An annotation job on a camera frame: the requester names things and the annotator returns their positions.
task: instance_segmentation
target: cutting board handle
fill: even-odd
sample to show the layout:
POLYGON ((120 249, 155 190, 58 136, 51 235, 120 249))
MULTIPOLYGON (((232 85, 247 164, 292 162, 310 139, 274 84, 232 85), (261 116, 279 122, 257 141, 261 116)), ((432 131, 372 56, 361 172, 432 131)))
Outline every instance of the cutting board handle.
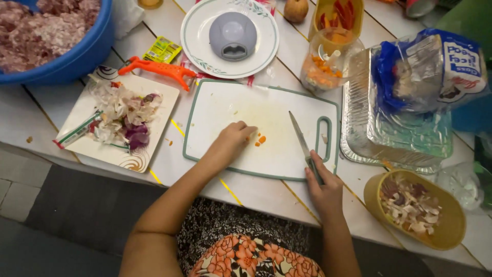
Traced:
POLYGON ((323 163, 326 163, 330 159, 330 153, 331 153, 330 152, 330 148, 331 148, 330 140, 332 138, 332 122, 326 116, 320 116, 318 118, 318 122, 316 123, 316 147, 315 147, 316 153, 318 153, 318 145, 319 145, 319 138, 321 137, 320 129, 321 129, 321 122, 322 121, 326 122, 326 125, 328 126, 328 128, 326 130, 326 137, 328 138, 328 143, 326 144, 326 153, 325 153, 324 158, 323 158, 323 156, 321 156, 321 158, 323 158, 323 163))

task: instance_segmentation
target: gray food chopper lid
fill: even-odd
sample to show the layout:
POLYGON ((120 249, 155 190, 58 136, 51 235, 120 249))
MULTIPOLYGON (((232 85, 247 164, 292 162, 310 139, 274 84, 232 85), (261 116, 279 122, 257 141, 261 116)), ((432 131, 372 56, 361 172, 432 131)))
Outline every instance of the gray food chopper lid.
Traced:
POLYGON ((212 22, 209 38, 217 56, 226 61, 241 61, 254 53, 256 27, 244 14, 226 12, 212 22))

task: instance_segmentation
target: hand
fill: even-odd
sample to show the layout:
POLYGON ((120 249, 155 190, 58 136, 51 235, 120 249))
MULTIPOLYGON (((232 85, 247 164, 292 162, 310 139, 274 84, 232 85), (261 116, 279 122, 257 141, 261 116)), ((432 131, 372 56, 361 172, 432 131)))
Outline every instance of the hand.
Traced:
POLYGON ((311 150, 311 158, 316 164, 320 177, 325 185, 320 186, 314 177, 314 173, 308 167, 305 168, 309 196, 321 217, 323 225, 343 218, 342 191, 343 181, 333 175, 323 164, 323 159, 311 150))
POLYGON ((257 129, 257 127, 246 125, 244 121, 229 124, 220 132, 200 161, 212 166, 213 170, 219 173, 239 157, 249 144, 246 137, 257 129))

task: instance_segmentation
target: white plate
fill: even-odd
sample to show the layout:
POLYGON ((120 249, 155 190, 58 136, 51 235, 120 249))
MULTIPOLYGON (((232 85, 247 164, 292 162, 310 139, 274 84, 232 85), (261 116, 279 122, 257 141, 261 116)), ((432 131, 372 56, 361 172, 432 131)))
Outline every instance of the white plate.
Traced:
MULTIPOLYGON (((174 104, 178 99, 178 95, 180 93, 179 90, 161 83, 135 76, 133 74, 119 76, 116 69, 104 66, 99 66, 99 68, 94 71, 94 75, 113 82, 121 82, 125 87, 133 90, 140 96, 145 96, 147 94, 154 93, 155 91, 162 94, 162 104, 155 113, 157 117, 148 124, 151 132, 149 135, 149 144, 146 147, 138 148, 137 150, 132 151, 131 154, 128 154, 125 153, 124 150, 115 146, 103 144, 98 141, 94 141, 88 136, 83 136, 67 146, 66 149, 126 169, 140 173, 145 172, 149 166, 155 148, 159 143, 160 136, 164 132, 164 128, 166 127, 166 123, 171 115, 174 104)), ((90 94, 91 87, 94 84, 95 83, 93 81, 89 82, 82 91, 77 103, 75 103, 75 106, 70 112, 68 118, 65 120, 65 123, 60 129, 57 137, 75 129, 82 122, 84 122, 84 120, 94 114, 97 102, 96 99, 90 94)))
POLYGON ((238 79, 259 72, 275 57, 279 43, 275 19, 254 0, 203 0, 191 8, 181 25, 181 44, 191 62, 200 70, 224 79, 238 79), (242 12, 246 5, 246 16, 253 21, 258 35, 255 51, 242 61, 225 61, 210 47, 210 26, 219 15, 242 12))

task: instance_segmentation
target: knife handle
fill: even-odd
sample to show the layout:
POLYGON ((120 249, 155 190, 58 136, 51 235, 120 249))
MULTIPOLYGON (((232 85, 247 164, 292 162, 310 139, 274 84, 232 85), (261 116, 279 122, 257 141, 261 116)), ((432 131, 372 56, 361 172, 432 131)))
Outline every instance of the knife handle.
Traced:
POLYGON ((316 168, 316 164, 314 163, 314 161, 312 160, 311 157, 307 157, 306 158, 306 163, 307 163, 307 166, 309 166, 309 168, 312 170, 312 172, 314 173, 314 177, 316 178, 316 181, 318 181, 318 184, 321 186, 321 185, 324 185, 325 182, 323 181, 323 179, 321 178, 321 176, 319 175, 319 172, 318 172, 318 169, 316 168))

